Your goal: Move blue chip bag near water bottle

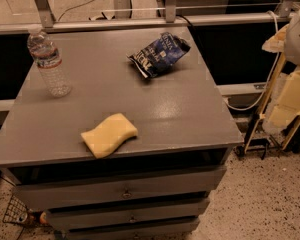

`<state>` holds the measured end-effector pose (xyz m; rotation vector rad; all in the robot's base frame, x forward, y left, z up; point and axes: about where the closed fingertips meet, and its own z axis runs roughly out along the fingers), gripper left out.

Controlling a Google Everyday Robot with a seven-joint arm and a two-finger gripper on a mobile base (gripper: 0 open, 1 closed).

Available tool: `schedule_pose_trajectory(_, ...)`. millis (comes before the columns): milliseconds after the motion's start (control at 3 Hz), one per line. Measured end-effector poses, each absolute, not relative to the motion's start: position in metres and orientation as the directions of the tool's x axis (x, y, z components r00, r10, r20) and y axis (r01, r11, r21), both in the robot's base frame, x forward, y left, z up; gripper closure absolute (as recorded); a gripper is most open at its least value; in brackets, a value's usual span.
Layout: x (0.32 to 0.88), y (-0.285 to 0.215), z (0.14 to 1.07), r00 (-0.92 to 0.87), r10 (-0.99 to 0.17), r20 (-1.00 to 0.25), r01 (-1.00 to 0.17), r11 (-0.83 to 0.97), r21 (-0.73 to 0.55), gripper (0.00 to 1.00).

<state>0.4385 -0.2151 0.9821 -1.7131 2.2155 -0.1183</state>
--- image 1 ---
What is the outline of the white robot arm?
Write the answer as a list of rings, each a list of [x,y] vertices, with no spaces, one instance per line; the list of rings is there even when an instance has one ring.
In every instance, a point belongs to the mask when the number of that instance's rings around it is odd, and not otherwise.
[[[284,53],[288,61],[300,66],[300,9],[292,17],[286,31]]]

